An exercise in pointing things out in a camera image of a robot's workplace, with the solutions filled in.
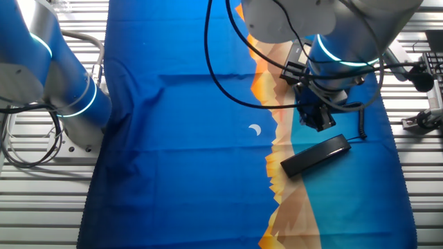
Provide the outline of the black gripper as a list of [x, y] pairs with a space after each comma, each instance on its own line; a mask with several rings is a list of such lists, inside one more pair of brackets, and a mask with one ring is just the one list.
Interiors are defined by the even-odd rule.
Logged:
[[331, 109], [307, 86], [301, 82], [296, 85], [296, 103], [302, 125], [324, 131], [336, 125]]

